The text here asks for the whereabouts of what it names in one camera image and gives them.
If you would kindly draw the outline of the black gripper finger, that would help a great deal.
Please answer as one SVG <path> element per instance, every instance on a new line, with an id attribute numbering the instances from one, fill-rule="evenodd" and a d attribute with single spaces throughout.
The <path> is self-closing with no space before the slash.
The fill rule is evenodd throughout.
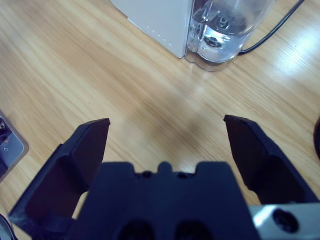
<path id="1" fill-rule="evenodd" d="M 225 115 L 233 160 L 261 204 L 317 203 L 319 199 L 280 147 L 255 122 Z"/>
<path id="2" fill-rule="evenodd" d="M 79 125 L 58 145 L 30 182 L 9 220 L 33 240 L 62 240 L 75 222 L 81 195 L 87 192 L 102 163 L 110 120 Z"/>

